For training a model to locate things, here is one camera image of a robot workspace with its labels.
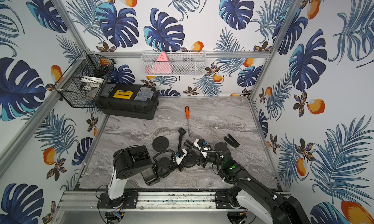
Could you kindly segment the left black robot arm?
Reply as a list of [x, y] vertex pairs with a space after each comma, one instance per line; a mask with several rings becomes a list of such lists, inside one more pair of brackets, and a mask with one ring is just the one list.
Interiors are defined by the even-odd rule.
[[155, 161], [152, 161], [146, 146], [130, 146], [118, 150], [114, 154], [113, 172], [106, 195], [110, 201], [121, 198], [127, 180], [139, 173], [142, 174], [145, 183], [152, 186], [176, 169], [182, 170], [182, 161], [187, 155], [186, 149], [178, 152], [166, 150], [157, 153]]

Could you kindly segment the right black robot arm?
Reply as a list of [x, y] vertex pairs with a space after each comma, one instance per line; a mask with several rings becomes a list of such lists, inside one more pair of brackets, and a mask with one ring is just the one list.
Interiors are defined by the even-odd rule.
[[197, 139], [195, 142], [187, 140], [185, 146], [200, 152], [197, 158], [199, 166], [216, 166], [223, 182], [233, 185], [228, 199], [231, 207], [245, 208], [266, 224], [310, 223], [295, 197], [277, 193], [255, 179], [232, 158], [227, 143], [217, 143], [211, 147], [204, 139]]

